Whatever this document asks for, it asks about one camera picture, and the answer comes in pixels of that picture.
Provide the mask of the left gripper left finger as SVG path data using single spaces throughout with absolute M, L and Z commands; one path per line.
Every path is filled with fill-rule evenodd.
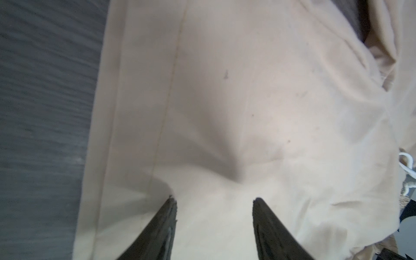
M 119 260 L 170 260 L 176 231 L 177 201 L 171 196 Z

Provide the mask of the beige shorts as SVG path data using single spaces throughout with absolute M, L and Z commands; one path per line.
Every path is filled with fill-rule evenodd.
M 416 3 L 111 1 L 75 260 L 114 260 L 169 197 L 174 260 L 255 260 L 263 198 L 317 260 L 369 260 L 416 152 Z

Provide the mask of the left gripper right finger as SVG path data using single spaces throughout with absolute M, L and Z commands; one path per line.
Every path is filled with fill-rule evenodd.
M 252 216 L 259 260 L 313 260 L 262 198 L 253 201 Z

